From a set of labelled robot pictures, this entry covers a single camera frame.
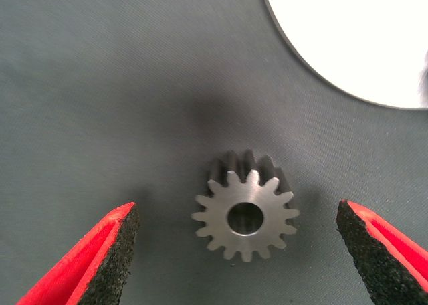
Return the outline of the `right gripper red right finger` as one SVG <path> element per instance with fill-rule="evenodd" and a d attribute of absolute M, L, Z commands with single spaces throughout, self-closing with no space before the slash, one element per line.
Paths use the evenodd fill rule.
<path fill-rule="evenodd" d="M 336 223 L 374 304 L 427 303 L 427 250 L 349 200 L 339 203 Z"/>

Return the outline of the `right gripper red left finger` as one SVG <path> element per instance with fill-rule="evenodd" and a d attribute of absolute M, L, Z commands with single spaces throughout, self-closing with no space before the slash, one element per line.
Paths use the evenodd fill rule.
<path fill-rule="evenodd" d="M 138 206 L 105 215 L 18 304 L 119 304 L 139 229 Z"/>

